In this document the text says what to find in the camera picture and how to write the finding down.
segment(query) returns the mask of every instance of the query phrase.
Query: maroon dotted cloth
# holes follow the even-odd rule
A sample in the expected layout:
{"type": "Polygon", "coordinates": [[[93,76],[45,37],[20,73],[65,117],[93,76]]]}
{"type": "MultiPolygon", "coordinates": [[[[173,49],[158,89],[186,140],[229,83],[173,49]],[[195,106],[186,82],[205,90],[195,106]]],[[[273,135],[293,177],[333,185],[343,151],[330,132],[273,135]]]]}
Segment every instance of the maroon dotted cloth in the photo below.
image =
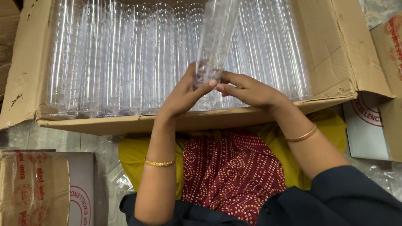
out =
{"type": "Polygon", "coordinates": [[[256,225],[262,205],[286,190],[280,161],[256,135],[221,130],[186,141],[182,200],[256,225]]]}

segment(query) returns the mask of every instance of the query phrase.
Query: white cardboard box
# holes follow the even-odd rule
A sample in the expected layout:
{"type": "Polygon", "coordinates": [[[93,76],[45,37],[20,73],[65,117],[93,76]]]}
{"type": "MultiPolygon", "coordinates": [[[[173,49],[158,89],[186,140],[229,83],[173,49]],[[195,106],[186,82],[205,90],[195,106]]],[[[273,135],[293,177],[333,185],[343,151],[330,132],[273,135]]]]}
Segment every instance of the white cardboard box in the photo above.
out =
{"type": "Polygon", "coordinates": [[[378,95],[359,92],[357,99],[343,103],[352,157],[391,160],[384,135],[378,95]]]}
{"type": "Polygon", "coordinates": [[[70,170],[69,226],[94,225],[94,153],[49,152],[68,159],[70,170]]]}

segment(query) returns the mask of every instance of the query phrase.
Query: yellow fabric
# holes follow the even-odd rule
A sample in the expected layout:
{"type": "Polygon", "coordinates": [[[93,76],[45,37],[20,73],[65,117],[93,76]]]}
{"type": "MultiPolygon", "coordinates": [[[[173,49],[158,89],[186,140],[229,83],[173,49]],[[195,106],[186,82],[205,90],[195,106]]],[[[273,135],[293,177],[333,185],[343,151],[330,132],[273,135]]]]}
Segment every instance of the yellow fabric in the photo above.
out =
{"type": "MultiPolygon", "coordinates": [[[[346,148],[346,124],[335,114],[325,109],[309,116],[316,123],[320,131],[340,151],[346,148]]],[[[285,138],[276,123],[246,127],[252,133],[261,137],[282,164],[285,173],[286,187],[297,186],[300,189],[309,190],[311,181],[303,174],[295,158],[293,157],[285,138]]],[[[219,130],[213,130],[212,134],[216,141],[220,139],[219,130]]],[[[124,172],[127,174],[134,189],[137,191],[144,168],[144,159],[148,151],[150,137],[138,137],[123,139],[119,145],[119,158],[124,172]]],[[[178,136],[176,139],[176,199],[180,200],[184,179],[183,179],[183,149],[185,139],[178,136]]]]}
{"type": "MultiPolygon", "coordinates": [[[[176,200],[181,199],[184,186],[183,178],[183,141],[176,142],[176,200]]],[[[150,137],[139,137],[135,139],[122,139],[119,144],[120,163],[127,174],[128,179],[138,191],[141,181],[142,171],[144,170],[145,157],[150,144],[150,137]]]]}
{"type": "MultiPolygon", "coordinates": [[[[320,131],[340,152],[345,152],[346,124],[335,112],[324,109],[311,114],[309,118],[316,123],[320,131]]],[[[310,189],[311,181],[300,169],[276,123],[251,126],[248,129],[259,136],[281,162],[286,187],[296,186],[303,190],[310,189]]]]}

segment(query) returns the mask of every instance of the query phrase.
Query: gold bangle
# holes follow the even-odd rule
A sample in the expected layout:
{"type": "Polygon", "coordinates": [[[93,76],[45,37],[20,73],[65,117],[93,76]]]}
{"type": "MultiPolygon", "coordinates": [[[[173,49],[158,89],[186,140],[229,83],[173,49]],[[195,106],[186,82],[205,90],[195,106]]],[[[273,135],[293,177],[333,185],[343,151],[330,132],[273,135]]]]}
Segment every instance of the gold bangle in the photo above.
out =
{"type": "Polygon", "coordinates": [[[317,131],[317,125],[315,124],[315,123],[313,123],[313,129],[312,130],[310,130],[310,132],[308,132],[308,133],[306,133],[305,135],[303,135],[303,136],[301,136],[301,137],[299,137],[299,138],[296,138],[296,139],[289,139],[289,138],[285,138],[285,140],[287,141],[287,142],[299,142],[299,141],[302,141],[302,140],[305,140],[305,139],[307,139],[307,138],[309,138],[309,137],[311,137],[314,133],[316,133],[316,131],[317,131]]]}
{"type": "Polygon", "coordinates": [[[147,165],[156,166],[156,167],[166,167],[166,166],[170,166],[176,162],[176,160],[173,160],[170,162],[151,162],[151,161],[146,160],[146,158],[144,160],[147,165]]]}

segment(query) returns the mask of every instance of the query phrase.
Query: hand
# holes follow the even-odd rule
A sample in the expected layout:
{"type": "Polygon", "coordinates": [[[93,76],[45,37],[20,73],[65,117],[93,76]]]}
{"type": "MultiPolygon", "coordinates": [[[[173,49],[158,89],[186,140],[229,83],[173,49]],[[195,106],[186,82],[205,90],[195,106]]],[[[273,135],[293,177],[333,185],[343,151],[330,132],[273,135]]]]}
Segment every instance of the hand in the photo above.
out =
{"type": "Polygon", "coordinates": [[[223,97],[234,96],[242,102],[257,107],[272,107],[284,100],[289,100],[278,90],[259,82],[245,74],[223,72],[221,84],[216,89],[223,97]]]}
{"type": "Polygon", "coordinates": [[[188,112],[202,96],[211,92],[217,85],[216,80],[211,80],[194,90],[193,76],[195,76],[195,62],[189,65],[184,76],[163,103],[157,116],[179,117],[188,112]]]}

